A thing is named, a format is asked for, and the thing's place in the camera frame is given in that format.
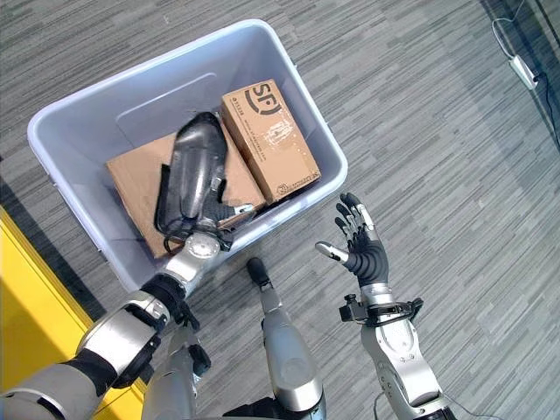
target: cardboard box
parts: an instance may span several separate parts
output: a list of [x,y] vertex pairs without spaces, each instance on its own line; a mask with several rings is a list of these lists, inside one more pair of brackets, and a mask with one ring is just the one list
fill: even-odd
[[[227,183],[222,200],[230,206],[251,203],[258,210],[265,204],[263,194],[223,124],[222,130],[227,142]],[[155,257],[166,254],[164,236],[154,227],[154,213],[158,201],[161,165],[171,162],[174,141],[175,134],[170,134],[107,162],[124,207]],[[245,217],[247,215],[234,216],[221,225],[230,227]],[[178,246],[170,242],[171,249]]]
[[225,94],[221,113],[268,204],[321,176],[273,80]]

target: white plastic bin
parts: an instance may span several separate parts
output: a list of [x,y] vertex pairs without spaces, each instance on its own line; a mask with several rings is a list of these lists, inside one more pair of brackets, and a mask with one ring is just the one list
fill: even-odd
[[29,123],[31,148],[81,225],[129,291],[155,260],[129,218],[105,163],[176,131],[194,110],[274,79],[317,160],[322,178],[238,228],[216,264],[334,192],[347,161],[274,30],[245,20],[119,73],[41,109]]

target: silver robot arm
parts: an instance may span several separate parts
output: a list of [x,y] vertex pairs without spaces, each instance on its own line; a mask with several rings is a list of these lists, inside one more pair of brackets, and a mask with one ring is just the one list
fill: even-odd
[[[182,281],[164,273],[155,275],[87,331],[73,359],[46,367],[1,395],[3,418],[91,418],[110,388],[128,387],[146,368],[160,344],[160,333],[171,319],[184,324],[182,330],[198,329],[185,297]],[[176,345],[173,349],[189,354],[188,359],[183,359],[184,364],[190,363],[186,370],[201,372],[205,363],[209,367],[197,341],[189,339],[181,344],[186,346]],[[193,375],[187,376],[181,376],[181,380],[193,382]],[[148,398],[158,402],[158,397]]]
[[374,361],[377,378],[399,420],[455,420],[438,380],[418,345],[412,321],[422,300],[396,302],[389,288],[389,260],[366,207],[351,193],[340,195],[335,223],[344,233],[348,251],[328,242],[316,249],[358,277],[361,302],[345,296],[342,321],[363,325],[361,342]]
[[[198,321],[185,298],[207,265],[221,250],[229,250],[231,238],[218,229],[218,222],[252,209],[221,204],[226,154],[220,124],[211,113],[198,114],[179,131],[171,160],[171,189],[158,206],[167,217],[180,214],[175,226],[166,227],[172,228],[176,235],[173,239],[185,241],[185,246],[141,290],[131,293],[89,329],[73,359],[46,367],[0,395],[3,418],[90,418],[111,387],[127,387],[140,375],[170,319],[185,327],[174,339],[168,361],[150,382],[150,407],[143,417],[156,418],[161,412],[169,412],[171,394],[151,389],[152,383],[158,383],[160,390],[172,386],[194,392],[193,375],[201,375],[210,360],[191,335],[198,329]],[[175,401],[189,398],[183,394]],[[191,407],[175,407],[177,418],[190,418]]]

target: robot leg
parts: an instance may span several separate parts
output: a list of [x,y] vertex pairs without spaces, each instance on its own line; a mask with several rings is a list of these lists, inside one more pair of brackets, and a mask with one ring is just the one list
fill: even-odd
[[144,396],[142,419],[183,420],[196,412],[196,382],[210,359],[193,329],[181,326],[173,335],[167,359],[156,369]]
[[291,323],[263,262],[252,258],[247,263],[247,270],[253,282],[261,289],[264,312],[262,334],[276,399],[264,398],[230,411],[226,416],[325,419],[323,383],[309,348]]

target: yellow floor strip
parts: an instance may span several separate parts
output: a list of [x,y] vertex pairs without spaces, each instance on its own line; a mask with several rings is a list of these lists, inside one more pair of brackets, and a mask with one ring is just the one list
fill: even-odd
[[[1,384],[6,390],[45,366],[71,359],[92,320],[0,207]],[[111,389],[95,419],[139,419],[145,385]]]

